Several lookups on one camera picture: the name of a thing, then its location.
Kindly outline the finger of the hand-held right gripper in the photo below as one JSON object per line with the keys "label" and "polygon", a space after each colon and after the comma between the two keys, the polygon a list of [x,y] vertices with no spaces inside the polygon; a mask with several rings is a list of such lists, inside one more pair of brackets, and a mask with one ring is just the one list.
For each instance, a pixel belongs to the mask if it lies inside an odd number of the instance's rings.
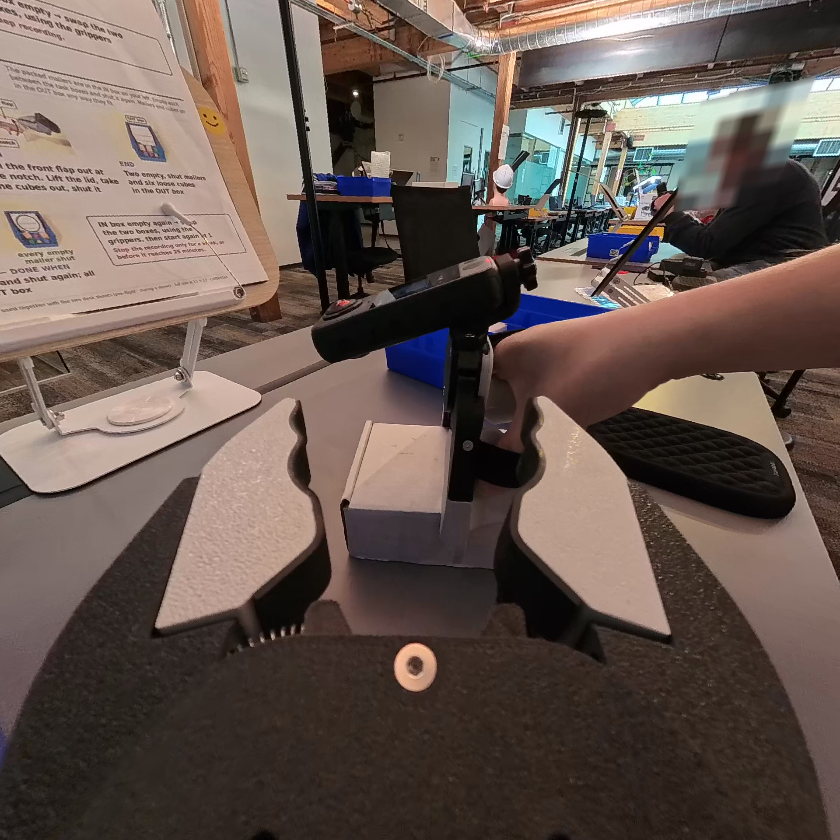
{"label": "finger of the hand-held right gripper", "polygon": [[438,560],[445,566],[468,565],[471,501],[444,499],[440,517]]}

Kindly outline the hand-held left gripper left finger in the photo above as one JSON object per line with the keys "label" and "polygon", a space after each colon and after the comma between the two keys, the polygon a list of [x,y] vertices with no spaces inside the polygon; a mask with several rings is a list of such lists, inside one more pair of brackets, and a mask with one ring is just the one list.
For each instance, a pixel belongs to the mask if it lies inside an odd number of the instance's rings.
{"label": "hand-held left gripper left finger", "polygon": [[287,398],[203,468],[154,629],[234,620],[249,645],[302,634],[330,582],[301,404]]}

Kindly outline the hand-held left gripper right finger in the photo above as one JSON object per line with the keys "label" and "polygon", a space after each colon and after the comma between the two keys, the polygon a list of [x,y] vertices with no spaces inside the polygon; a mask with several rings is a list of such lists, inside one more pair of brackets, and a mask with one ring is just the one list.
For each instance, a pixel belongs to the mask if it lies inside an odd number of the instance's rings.
{"label": "hand-held left gripper right finger", "polygon": [[497,602],[527,635],[597,647],[597,627],[668,644],[671,629],[627,480],[594,438],[551,400],[522,427],[521,487],[495,554]]}

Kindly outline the white cardboard mailer box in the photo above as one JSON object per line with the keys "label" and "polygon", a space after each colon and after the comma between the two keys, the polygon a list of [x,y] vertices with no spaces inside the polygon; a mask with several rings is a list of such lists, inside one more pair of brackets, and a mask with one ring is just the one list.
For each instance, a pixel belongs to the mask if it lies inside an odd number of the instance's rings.
{"label": "white cardboard mailer box", "polygon": [[[350,556],[442,565],[440,517],[449,478],[449,439],[441,426],[364,424],[344,488],[342,516]],[[478,480],[472,502],[469,564],[490,570],[513,489]]]}

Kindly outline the person's right forearm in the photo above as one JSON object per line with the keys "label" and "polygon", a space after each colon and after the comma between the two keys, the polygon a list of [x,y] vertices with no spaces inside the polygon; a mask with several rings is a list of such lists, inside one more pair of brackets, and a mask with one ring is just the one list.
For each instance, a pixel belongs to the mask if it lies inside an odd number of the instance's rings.
{"label": "person's right forearm", "polygon": [[600,419],[705,373],[837,368],[839,246],[622,312]]}

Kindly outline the person's right hand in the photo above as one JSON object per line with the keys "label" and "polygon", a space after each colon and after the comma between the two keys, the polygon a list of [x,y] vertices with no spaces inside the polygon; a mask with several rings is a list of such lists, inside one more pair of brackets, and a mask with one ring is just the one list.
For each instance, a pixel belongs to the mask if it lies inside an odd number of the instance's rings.
{"label": "person's right hand", "polygon": [[581,427],[633,406],[649,390],[644,363],[623,350],[622,313],[544,324],[501,341],[493,378],[512,394],[509,429],[498,446],[522,452],[530,401],[545,396]]}

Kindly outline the black quilted wrist rest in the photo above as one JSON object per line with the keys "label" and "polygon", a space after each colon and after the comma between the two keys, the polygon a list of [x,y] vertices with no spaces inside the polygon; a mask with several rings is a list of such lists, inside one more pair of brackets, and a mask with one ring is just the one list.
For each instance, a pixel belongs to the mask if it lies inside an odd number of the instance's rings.
{"label": "black quilted wrist rest", "polygon": [[780,519],[795,506],[781,459],[740,435],[636,407],[587,432],[630,480],[751,518]]}

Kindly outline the document stand with white base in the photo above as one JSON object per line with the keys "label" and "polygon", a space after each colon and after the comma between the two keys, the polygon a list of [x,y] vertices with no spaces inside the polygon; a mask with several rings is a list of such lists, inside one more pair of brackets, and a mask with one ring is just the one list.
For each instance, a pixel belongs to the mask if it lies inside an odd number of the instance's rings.
{"label": "document stand with white base", "polygon": [[[245,231],[242,239],[253,247],[266,280],[242,286],[232,279],[221,290],[3,327],[2,358],[17,362],[36,414],[34,422],[2,433],[3,506],[30,493],[82,487],[259,403],[256,391],[196,371],[207,318],[260,305],[277,296],[279,285],[277,258],[228,132],[205,131]],[[88,406],[47,407],[35,374],[37,354],[181,321],[187,330],[174,373]]]}

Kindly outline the wooden pillar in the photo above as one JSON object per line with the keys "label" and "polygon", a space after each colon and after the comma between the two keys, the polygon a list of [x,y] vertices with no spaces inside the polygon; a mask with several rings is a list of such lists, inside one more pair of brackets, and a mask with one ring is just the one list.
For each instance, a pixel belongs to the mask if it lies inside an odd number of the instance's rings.
{"label": "wooden pillar", "polygon": [[225,136],[206,135],[238,217],[268,276],[267,283],[247,287],[245,305],[253,320],[275,321],[281,317],[277,297],[280,271],[259,213],[221,7],[218,1],[178,4],[195,70],[194,75],[185,72],[185,80],[195,104],[214,108],[224,119]]}
{"label": "wooden pillar", "polygon": [[508,116],[511,106],[513,78],[517,64],[518,53],[507,52],[499,57],[497,69],[497,89],[495,97],[489,164],[488,197],[496,194],[492,176],[505,162],[509,139]]}

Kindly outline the black metal pole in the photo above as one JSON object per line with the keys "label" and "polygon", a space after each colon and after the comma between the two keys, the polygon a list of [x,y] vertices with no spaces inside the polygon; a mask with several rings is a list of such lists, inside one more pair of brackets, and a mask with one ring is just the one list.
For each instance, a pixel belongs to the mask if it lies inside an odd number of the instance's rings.
{"label": "black metal pole", "polygon": [[291,4],[289,1],[278,2],[280,22],[282,27],[283,42],[287,58],[287,70],[290,83],[290,95],[294,113],[299,155],[301,161],[301,172],[303,180],[303,194],[308,207],[308,220],[313,249],[313,261],[315,274],[318,281],[318,290],[321,303],[321,311],[325,312],[329,305],[329,287],[326,276],[326,269],[323,260],[323,246],[321,228],[319,222],[319,211],[316,193],[314,191],[314,180],[312,172],[312,160],[308,139],[308,120],[303,97],[301,73],[298,61],[298,50],[293,27]]}

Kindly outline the printed instruction sheet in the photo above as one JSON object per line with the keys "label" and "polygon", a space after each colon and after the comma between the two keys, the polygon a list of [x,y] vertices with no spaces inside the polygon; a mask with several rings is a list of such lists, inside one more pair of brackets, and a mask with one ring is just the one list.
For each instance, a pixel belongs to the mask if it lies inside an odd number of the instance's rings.
{"label": "printed instruction sheet", "polygon": [[267,281],[152,2],[1,21],[2,328]]}

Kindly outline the silver ventilation duct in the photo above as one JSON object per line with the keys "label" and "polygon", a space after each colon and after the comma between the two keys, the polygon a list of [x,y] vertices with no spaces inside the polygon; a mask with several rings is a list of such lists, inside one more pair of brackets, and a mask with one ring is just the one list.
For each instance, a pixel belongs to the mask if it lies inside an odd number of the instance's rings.
{"label": "silver ventilation duct", "polygon": [[489,28],[470,23],[455,2],[382,1],[380,5],[432,39],[477,56],[562,46],[728,15],[722,2],[620,2],[509,28]]}

